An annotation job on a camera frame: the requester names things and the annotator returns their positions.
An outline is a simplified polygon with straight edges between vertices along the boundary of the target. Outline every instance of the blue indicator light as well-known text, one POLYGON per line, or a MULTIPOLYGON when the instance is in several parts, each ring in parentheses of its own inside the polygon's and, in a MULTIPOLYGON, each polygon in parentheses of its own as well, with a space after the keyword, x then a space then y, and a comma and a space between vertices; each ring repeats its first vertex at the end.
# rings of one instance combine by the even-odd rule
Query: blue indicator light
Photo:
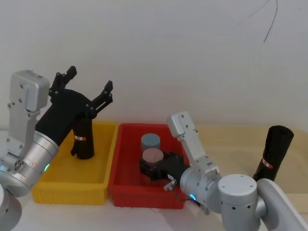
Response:
POLYGON ((193 194, 190 194, 189 196, 190 196, 190 198, 192 198, 194 201, 196 200, 196 197, 195 197, 193 194))
POLYGON ((49 165, 50 164, 46 165, 44 172, 46 172, 46 170, 49 168, 49 165))

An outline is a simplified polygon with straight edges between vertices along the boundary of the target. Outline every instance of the cable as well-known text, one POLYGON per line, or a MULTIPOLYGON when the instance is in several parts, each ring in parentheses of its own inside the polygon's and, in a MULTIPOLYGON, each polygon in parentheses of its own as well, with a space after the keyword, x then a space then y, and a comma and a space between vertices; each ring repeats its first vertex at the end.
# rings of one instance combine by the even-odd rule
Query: cable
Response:
POLYGON ((183 201, 194 201, 193 199, 190 199, 190 198, 180 199, 174 188, 171 191, 173 192, 173 194, 174 194, 175 198, 177 199, 177 201, 180 201, 180 202, 183 202, 183 201))
POLYGON ((278 11, 278 0, 276 0, 276 12, 275 12, 275 15, 274 15, 273 21, 272 21, 272 23, 271 23, 271 25, 270 25, 269 31, 268 31, 268 33, 267 33, 267 35, 266 35, 266 37, 265 37, 265 39, 264 39, 263 43, 265 43, 265 42, 266 42, 266 39, 268 38, 268 36, 269 36, 269 34, 270 34, 271 28, 272 28, 272 27, 273 27, 273 25, 274 25, 274 22, 275 22, 275 19, 276 19, 276 15, 277 15, 277 11, 278 11))
POLYGON ((252 12, 248 17, 246 17, 244 20, 242 20, 240 24, 246 22, 249 18, 251 18, 252 16, 254 16, 254 14, 256 14, 259 10, 261 10, 270 0, 267 0, 262 6, 260 6, 258 9, 256 9, 254 12, 252 12))

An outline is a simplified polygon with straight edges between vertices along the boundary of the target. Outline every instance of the yellow plastic bin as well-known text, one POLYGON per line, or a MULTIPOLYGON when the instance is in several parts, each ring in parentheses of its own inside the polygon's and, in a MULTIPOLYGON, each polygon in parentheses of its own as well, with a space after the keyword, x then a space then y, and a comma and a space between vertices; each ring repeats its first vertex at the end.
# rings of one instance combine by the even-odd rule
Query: yellow plastic bin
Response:
POLYGON ((117 132, 117 123, 93 122, 94 157, 79 160, 71 155, 74 144, 71 131, 32 189, 34 201, 45 204, 105 204, 117 132))

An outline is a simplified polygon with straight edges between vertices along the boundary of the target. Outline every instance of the robotic arm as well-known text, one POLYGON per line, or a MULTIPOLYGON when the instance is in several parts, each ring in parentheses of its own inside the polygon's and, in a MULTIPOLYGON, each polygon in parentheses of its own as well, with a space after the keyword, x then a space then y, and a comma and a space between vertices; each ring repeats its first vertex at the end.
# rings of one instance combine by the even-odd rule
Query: robotic arm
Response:
POLYGON ((10 231, 21 217, 17 197, 27 195, 56 156, 60 144, 83 119, 93 119, 112 102, 112 82, 93 101, 65 89, 77 74, 71 67, 57 73, 52 87, 49 81, 32 71, 16 72, 11 77, 8 108, 10 126, 7 147, 0 152, 0 230, 10 231), (37 122, 40 109, 52 105, 37 122))
POLYGON ((176 154, 164 154, 164 159, 154 167, 141 160, 144 174, 153 180, 170 179, 165 189, 180 187, 205 214, 222 214, 227 231, 257 231, 261 219, 269 231, 308 231, 308 225, 273 181, 256 182, 240 174, 222 178, 219 168, 204 152, 187 112, 170 116, 167 123, 173 137, 182 143, 191 167, 179 155, 175 158, 176 154))

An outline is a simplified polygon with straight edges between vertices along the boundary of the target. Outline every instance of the black cylinder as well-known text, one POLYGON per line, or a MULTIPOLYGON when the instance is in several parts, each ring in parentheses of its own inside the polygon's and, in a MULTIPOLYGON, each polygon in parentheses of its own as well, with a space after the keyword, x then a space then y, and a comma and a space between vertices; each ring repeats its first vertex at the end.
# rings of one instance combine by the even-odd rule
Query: black cylinder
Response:
POLYGON ((92 158, 94 156, 92 119, 78 120, 73 127, 73 131, 75 141, 71 154, 77 155, 77 158, 82 160, 92 158))
POLYGON ((261 178, 275 180, 293 137, 294 133, 284 126, 277 125, 269 128, 263 158, 253 176, 256 181, 261 178))

